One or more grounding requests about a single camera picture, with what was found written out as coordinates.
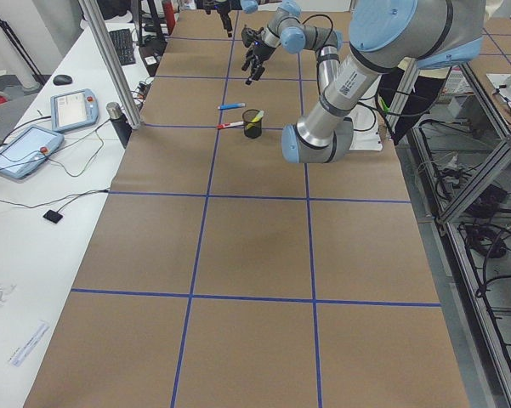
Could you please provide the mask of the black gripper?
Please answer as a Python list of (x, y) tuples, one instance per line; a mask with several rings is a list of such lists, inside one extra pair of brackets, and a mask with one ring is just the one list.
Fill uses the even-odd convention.
[(223, 28), (227, 33), (227, 37), (232, 37), (232, 22), (229, 16), (229, 12), (231, 11), (230, 0), (214, 0), (213, 9), (217, 11), (219, 15), (221, 15), (221, 20), (223, 24)]
[(260, 79), (264, 73), (264, 66), (261, 64), (269, 60), (274, 52), (275, 48), (269, 46), (263, 40), (254, 41), (251, 44), (248, 49), (248, 53), (246, 53), (245, 62), (241, 67), (243, 71), (250, 69), (250, 75), (245, 81), (246, 85), (251, 85), (254, 81), (258, 81)]

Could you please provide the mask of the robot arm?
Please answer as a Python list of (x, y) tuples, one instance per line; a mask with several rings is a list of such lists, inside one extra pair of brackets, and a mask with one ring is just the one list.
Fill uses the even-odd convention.
[(340, 60), (342, 37), (333, 29), (300, 22), (294, 1), (278, 4), (267, 26), (241, 32), (248, 49), (248, 82), (264, 73), (278, 47), (290, 54), (315, 51), (320, 96), (307, 116), (282, 130), (281, 150), (292, 163), (328, 163), (349, 150), (354, 127), (347, 115), (369, 87), (404, 58), (431, 70), (469, 62), (481, 50), (483, 1), (359, 1), (349, 23), (349, 55)]
[(206, 15), (215, 11), (221, 19), (222, 26), (228, 37), (232, 37), (232, 22), (230, 12), (232, 10), (242, 10), (248, 14), (258, 10), (259, 6), (277, 3), (274, 0), (195, 0), (196, 9), (202, 9)]

